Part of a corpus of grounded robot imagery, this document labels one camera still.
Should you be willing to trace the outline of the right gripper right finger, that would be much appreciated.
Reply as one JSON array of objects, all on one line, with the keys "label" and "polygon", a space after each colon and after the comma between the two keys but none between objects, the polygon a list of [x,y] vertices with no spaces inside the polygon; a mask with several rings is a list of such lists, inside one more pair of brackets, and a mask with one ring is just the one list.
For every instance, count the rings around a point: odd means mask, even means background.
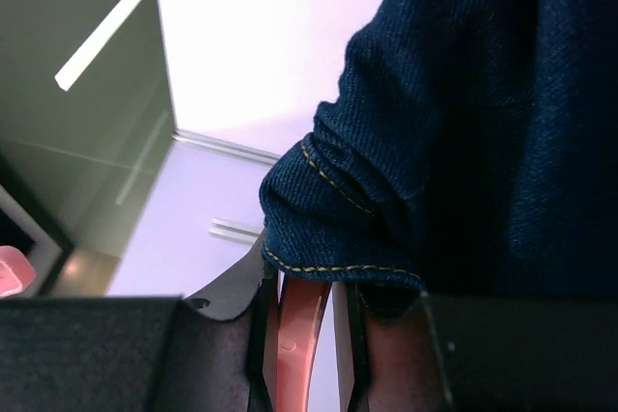
[{"label": "right gripper right finger", "polygon": [[425,294],[393,319],[333,288],[344,411],[613,411],[617,306]]}]

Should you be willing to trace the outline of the dark blue denim skirt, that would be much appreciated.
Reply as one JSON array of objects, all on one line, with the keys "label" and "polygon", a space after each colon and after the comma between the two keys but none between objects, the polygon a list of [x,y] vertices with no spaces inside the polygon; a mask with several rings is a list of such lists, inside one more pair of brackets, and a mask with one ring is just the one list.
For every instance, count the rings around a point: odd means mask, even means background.
[{"label": "dark blue denim skirt", "polygon": [[617,295],[617,0],[382,0],[260,189],[262,254],[418,293]]}]

